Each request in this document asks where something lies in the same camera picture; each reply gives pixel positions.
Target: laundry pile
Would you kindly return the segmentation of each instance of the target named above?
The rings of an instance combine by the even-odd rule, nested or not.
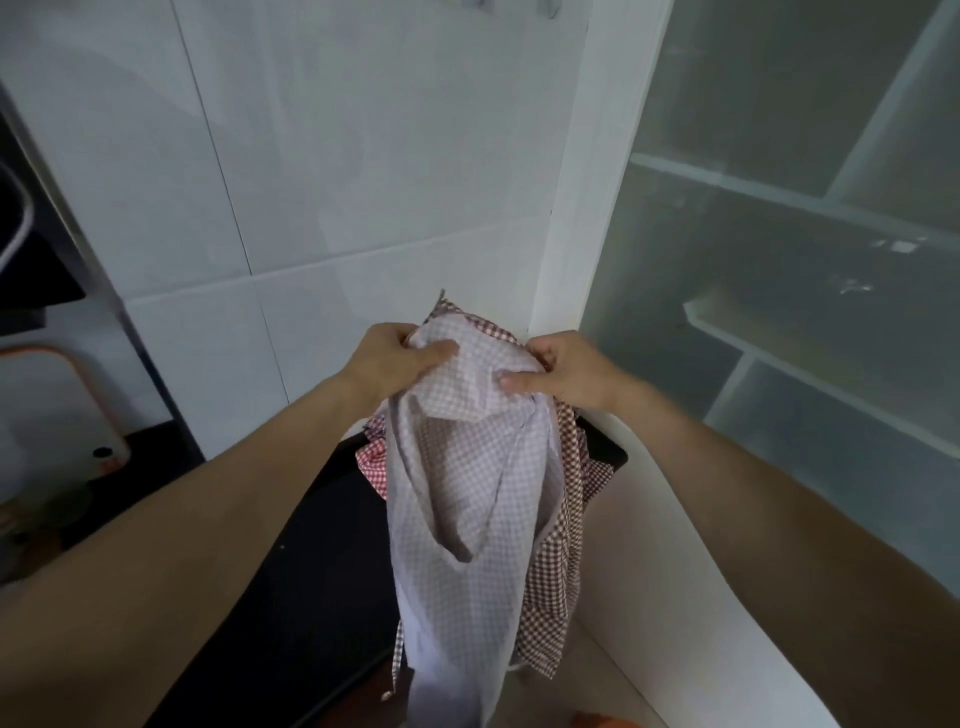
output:
[[[500,389],[505,372],[542,371],[509,331],[441,297],[408,346],[443,339],[460,352],[388,400],[356,459],[387,499],[408,724],[474,728],[511,664],[556,671],[584,509],[612,467],[589,458],[568,404]]]

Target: forearm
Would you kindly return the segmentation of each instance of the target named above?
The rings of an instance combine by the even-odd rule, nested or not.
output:
[[[327,380],[28,580],[0,619],[5,724],[142,724],[366,406]]]
[[[657,461],[734,593],[842,725],[956,715],[960,617],[946,590],[653,387],[630,379],[621,390],[612,410]]]

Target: frosted glass door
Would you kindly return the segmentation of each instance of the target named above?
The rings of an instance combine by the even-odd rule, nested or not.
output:
[[[958,0],[675,0],[581,329],[960,592],[957,130]]]

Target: left hand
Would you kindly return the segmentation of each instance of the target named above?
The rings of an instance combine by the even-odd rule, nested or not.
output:
[[[374,324],[338,374],[356,388],[368,414],[460,350],[450,340],[436,341],[423,349],[407,349],[403,342],[416,329],[415,324]]]

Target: gingham shirt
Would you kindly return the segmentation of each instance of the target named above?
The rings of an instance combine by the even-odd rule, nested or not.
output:
[[[463,314],[488,336],[519,345],[509,331],[465,313],[443,295],[425,323],[446,313]],[[555,400],[555,407],[564,470],[563,501],[549,530],[538,538],[536,555],[527,569],[515,644],[516,657],[548,678],[553,677],[563,657],[566,631],[580,592],[584,509],[613,475],[610,465],[590,459],[587,436],[576,426],[573,408],[560,400]],[[365,433],[370,442],[356,452],[357,465],[376,492],[386,498],[383,415],[372,417]],[[402,624],[397,629],[395,647],[396,682],[403,653]]]

